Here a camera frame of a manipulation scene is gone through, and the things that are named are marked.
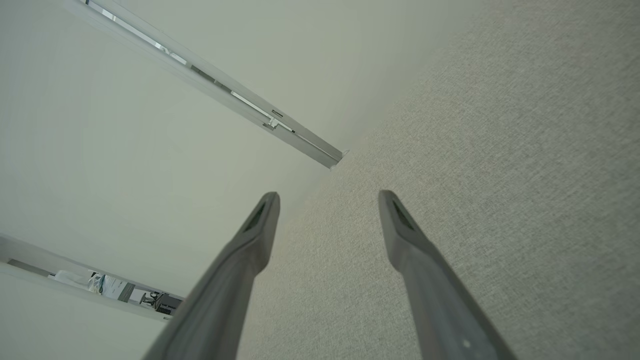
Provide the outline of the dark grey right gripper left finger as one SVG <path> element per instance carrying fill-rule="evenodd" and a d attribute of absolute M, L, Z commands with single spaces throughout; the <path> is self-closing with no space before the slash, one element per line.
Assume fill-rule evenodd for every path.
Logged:
<path fill-rule="evenodd" d="M 146 352 L 146 360 L 236 358 L 254 280 L 270 261 L 280 211 L 276 192 L 258 201 Z"/>

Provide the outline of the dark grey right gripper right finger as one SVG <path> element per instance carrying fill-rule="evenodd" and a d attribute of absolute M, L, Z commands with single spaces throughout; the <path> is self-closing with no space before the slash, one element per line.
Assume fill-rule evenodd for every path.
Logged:
<path fill-rule="evenodd" d="M 378 207 L 387 256 L 404 280 L 422 358 L 514 360 L 515 354 L 398 196 L 380 191 Z"/>

